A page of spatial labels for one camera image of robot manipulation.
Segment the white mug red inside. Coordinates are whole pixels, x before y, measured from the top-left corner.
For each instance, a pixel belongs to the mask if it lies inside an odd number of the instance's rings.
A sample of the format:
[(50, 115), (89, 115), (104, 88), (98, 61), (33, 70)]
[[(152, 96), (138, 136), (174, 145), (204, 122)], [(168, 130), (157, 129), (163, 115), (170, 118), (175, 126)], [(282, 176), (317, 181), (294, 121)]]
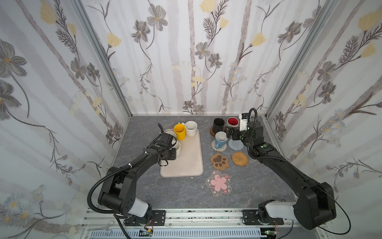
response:
[(235, 117), (230, 117), (226, 121), (227, 127), (239, 127), (239, 125), (240, 125), (239, 119)]

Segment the blue grey woven coaster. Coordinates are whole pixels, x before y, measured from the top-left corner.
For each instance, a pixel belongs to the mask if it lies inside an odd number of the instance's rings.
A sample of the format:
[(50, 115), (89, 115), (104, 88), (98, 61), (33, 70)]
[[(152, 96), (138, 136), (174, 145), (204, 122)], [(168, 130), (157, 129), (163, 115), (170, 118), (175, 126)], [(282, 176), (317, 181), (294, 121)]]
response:
[(240, 151), (243, 149), (244, 144), (240, 140), (230, 140), (228, 146), (234, 151)]

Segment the white mug blue handle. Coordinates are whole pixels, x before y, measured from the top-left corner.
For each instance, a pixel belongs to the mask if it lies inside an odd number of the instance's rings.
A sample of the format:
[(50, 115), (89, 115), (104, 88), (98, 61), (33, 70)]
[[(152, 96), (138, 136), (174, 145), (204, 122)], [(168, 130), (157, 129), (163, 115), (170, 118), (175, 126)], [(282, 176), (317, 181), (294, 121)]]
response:
[(220, 145), (224, 145), (226, 141), (227, 141), (226, 132), (220, 131), (215, 134), (216, 147), (219, 147)]

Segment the plain white mug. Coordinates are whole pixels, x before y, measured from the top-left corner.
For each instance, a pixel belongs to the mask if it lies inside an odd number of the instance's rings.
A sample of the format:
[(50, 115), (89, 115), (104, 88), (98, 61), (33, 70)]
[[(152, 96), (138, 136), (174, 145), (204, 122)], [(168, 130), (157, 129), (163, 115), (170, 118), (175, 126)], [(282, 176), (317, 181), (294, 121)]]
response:
[(176, 149), (176, 157), (179, 157), (181, 153), (181, 144), (179, 141), (175, 143), (174, 148)]

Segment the black ceramic mug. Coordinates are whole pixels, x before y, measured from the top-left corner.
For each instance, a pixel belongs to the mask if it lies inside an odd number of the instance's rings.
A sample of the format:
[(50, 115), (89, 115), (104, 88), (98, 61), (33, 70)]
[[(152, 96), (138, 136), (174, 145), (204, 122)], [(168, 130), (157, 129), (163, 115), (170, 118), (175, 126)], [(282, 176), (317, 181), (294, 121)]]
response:
[(224, 131), (225, 121), (222, 118), (215, 118), (213, 121), (212, 132), (214, 134)]

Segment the brown cork round coaster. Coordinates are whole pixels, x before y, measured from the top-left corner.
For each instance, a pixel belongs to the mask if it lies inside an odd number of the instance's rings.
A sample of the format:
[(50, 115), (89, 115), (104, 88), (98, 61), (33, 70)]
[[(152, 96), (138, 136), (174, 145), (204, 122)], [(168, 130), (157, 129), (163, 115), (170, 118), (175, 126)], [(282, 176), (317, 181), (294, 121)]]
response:
[(215, 133), (213, 132), (213, 127), (210, 128), (210, 134), (215, 137)]

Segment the woven multicolour round coaster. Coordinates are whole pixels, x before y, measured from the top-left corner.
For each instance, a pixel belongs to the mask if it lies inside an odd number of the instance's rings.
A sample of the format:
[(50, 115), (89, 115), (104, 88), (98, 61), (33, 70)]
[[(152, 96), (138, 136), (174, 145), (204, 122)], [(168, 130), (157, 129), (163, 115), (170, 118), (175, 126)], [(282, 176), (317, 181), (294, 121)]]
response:
[(224, 145), (220, 145), (219, 147), (216, 147), (216, 142), (213, 141), (213, 142), (211, 143), (211, 147), (212, 147), (212, 149), (215, 150), (215, 151), (223, 152), (223, 151), (226, 150), (226, 148), (227, 148), (227, 144), (225, 143)]

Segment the rattan wicker round coaster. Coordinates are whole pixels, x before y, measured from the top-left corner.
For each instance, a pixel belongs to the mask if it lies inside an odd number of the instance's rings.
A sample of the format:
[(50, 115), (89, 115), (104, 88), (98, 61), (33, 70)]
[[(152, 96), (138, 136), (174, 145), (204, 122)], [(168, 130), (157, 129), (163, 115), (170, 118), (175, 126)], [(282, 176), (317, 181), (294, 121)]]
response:
[(245, 166), (249, 163), (247, 155), (242, 152), (235, 152), (231, 158), (233, 163), (237, 166)]

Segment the yellow mug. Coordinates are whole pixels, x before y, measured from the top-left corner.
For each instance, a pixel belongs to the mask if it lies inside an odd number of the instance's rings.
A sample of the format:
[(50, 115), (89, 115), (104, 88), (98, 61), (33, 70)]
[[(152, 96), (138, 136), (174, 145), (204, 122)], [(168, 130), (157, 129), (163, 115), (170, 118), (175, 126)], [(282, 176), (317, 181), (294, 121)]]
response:
[(173, 131), (177, 136), (177, 140), (184, 140), (186, 138), (186, 127), (184, 123), (178, 123), (174, 126)]

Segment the beige serving tray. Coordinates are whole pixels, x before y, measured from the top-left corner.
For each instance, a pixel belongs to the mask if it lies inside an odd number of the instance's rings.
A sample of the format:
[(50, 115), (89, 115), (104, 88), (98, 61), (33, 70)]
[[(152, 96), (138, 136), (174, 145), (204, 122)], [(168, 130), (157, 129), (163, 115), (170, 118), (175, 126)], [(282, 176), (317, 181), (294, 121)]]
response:
[(200, 132), (193, 137), (180, 141), (181, 152), (176, 160), (169, 161), (161, 167), (160, 174), (164, 178), (200, 176), (204, 171)]

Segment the brown paw coaster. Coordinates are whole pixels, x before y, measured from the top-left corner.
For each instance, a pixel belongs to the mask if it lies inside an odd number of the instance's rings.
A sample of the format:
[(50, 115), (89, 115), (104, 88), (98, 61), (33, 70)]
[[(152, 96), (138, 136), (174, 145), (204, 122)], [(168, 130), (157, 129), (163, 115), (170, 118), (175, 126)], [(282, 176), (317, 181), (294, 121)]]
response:
[(215, 170), (224, 171), (229, 167), (229, 159), (221, 153), (216, 153), (210, 158), (212, 166)]

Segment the pink flower coaster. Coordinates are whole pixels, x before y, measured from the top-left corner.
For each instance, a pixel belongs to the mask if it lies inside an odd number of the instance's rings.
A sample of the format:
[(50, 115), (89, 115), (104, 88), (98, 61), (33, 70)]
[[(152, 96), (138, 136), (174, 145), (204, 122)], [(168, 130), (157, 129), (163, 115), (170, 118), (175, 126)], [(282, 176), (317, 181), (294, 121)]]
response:
[(211, 173), (211, 176), (206, 179), (206, 185), (211, 189), (211, 193), (215, 197), (220, 197), (223, 194), (230, 194), (232, 192), (230, 183), (231, 177), (218, 170), (214, 170)]

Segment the lavender mug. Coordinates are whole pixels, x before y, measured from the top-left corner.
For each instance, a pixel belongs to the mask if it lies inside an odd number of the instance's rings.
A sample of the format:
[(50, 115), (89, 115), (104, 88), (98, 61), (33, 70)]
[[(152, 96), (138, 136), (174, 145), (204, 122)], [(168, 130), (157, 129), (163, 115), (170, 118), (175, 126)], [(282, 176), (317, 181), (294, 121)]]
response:
[(174, 138), (177, 138), (177, 135), (173, 130), (165, 130), (165, 133), (172, 135)]

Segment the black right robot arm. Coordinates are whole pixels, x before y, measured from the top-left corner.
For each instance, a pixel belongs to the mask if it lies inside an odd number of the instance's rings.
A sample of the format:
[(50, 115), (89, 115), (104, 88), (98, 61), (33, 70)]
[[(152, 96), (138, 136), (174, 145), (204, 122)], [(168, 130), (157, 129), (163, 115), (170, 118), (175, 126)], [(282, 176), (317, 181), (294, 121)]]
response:
[(273, 219), (288, 219), (299, 222), (312, 230), (336, 218), (333, 188), (326, 182), (319, 183), (302, 173), (286, 160), (263, 136), (263, 127), (251, 122), (246, 130), (226, 127), (228, 138), (240, 140), (247, 147), (248, 155), (275, 172), (295, 193), (297, 201), (265, 201), (258, 206), (257, 218), (261, 223)]

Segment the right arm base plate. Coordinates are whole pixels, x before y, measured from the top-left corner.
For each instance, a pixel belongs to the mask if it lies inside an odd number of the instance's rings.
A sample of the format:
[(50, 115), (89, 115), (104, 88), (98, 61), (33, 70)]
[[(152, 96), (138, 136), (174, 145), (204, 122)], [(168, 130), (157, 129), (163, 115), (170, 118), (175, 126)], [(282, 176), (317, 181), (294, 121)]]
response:
[(267, 219), (266, 221), (262, 222), (259, 218), (259, 215), (257, 213), (257, 209), (253, 210), (242, 210), (242, 223), (246, 226), (276, 226), (276, 225), (283, 225), (284, 221), (281, 218), (276, 219)]

